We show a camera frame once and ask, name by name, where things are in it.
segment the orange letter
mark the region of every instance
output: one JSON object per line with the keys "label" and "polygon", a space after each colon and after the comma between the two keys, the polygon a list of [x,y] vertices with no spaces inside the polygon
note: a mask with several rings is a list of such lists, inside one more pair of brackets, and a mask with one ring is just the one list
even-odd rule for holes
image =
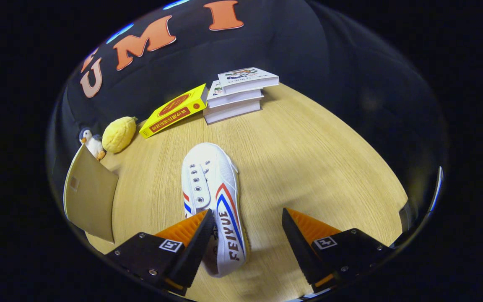
{"label": "orange letter", "polygon": [[83,72],[83,70],[85,70],[85,67],[87,67],[87,65],[92,61],[92,55],[94,55],[97,51],[98,51],[98,48],[96,48],[92,52],[92,54],[88,55],[87,59],[85,59],[85,61],[83,62],[83,68],[81,69],[81,72]]}
{"label": "orange letter", "polygon": [[169,28],[167,27],[167,21],[171,19],[171,17],[172,16],[166,16],[150,23],[139,38],[133,35],[128,35],[115,44],[113,49],[117,50],[117,57],[119,58],[117,70],[123,70],[124,67],[130,65],[134,60],[134,58],[128,56],[128,52],[137,57],[142,56],[147,41],[149,41],[150,44],[146,50],[150,52],[174,42],[176,37],[171,36]]}
{"label": "orange letter", "polygon": [[211,17],[213,24],[209,29],[212,31],[222,31],[223,29],[237,29],[243,26],[243,22],[236,19],[236,12],[234,12],[234,4],[238,1],[217,1],[205,4],[205,8],[211,10]]}
{"label": "orange letter", "polygon": [[102,86],[102,72],[100,71],[101,60],[102,58],[97,59],[96,62],[94,62],[94,64],[92,64],[91,66],[91,69],[94,71],[94,78],[96,79],[94,87],[91,87],[91,84],[88,81],[88,71],[81,78],[81,87],[83,88],[83,92],[85,92],[85,95],[88,98],[95,96],[100,90],[100,86]]}

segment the stuffed toy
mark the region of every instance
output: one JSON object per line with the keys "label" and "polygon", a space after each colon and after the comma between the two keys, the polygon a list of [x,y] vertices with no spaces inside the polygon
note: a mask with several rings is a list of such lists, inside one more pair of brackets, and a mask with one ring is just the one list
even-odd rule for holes
{"label": "stuffed toy", "polygon": [[102,147],[102,137],[98,134],[92,135],[91,129],[85,127],[79,132],[79,141],[81,144],[85,144],[87,149],[96,157],[99,161],[106,155],[104,148]]}
{"label": "stuffed toy", "polygon": [[104,131],[102,138],[102,146],[109,152],[118,153],[126,148],[135,134],[135,117],[123,117],[119,118]]}

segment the black fabric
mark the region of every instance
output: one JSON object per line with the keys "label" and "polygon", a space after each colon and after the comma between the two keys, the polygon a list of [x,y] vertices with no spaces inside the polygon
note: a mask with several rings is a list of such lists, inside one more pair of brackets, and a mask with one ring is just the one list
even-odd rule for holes
{"label": "black fabric", "polygon": [[[192,0],[156,10],[134,22],[109,44],[100,43],[81,73],[79,62],[57,102],[48,131],[48,174],[54,194],[62,189],[78,134],[88,126],[102,134],[113,120],[140,121],[202,83],[209,86],[223,71],[259,67],[329,109],[381,154],[410,198],[412,213],[423,206],[419,188],[438,166],[445,166],[445,133],[436,98],[416,69],[388,43],[347,16],[316,2],[265,0],[234,6],[243,27],[208,29],[208,0]],[[141,36],[153,21],[172,15],[169,32],[177,40],[117,71],[113,45]],[[87,98],[79,83],[90,65],[102,58],[102,86]],[[91,71],[89,79],[94,85]]]}

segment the yellow book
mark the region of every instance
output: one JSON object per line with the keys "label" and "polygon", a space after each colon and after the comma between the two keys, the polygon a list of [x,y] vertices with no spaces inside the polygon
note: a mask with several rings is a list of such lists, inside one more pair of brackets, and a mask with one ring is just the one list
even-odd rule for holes
{"label": "yellow book", "polygon": [[167,126],[202,111],[207,106],[207,95],[206,84],[202,84],[167,102],[150,115],[139,130],[140,135],[149,138]]}

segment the penguin plush toy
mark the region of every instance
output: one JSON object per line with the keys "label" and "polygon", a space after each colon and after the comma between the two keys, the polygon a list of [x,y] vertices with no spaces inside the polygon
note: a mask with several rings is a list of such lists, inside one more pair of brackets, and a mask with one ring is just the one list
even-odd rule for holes
{"label": "penguin plush toy", "polygon": [[85,127],[79,132],[79,141],[81,144],[85,144],[87,149],[96,157],[97,160],[101,160],[106,155],[104,147],[102,146],[102,137],[98,134],[92,135],[91,129]]}

